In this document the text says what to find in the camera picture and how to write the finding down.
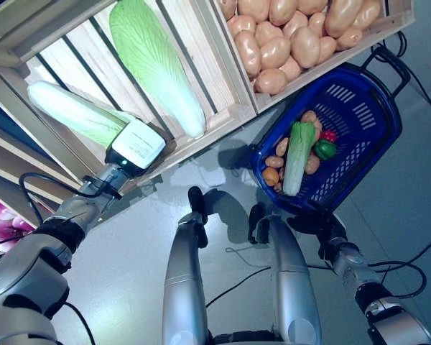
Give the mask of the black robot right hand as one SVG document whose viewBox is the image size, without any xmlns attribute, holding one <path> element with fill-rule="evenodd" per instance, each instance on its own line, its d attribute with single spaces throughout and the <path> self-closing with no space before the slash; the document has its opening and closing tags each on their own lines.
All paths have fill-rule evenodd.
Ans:
<svg viewBox="0 0 431 345">
<path fill-rule="evenodd" d="M 346 230 L 333 214 L 304 213 L 287 218 L 287 224 L 301 234 L 315 236 L 320 243 L 320 256 L 323 256 L 328 244 L 337 238 L 347 240 Z"/>
</svg>

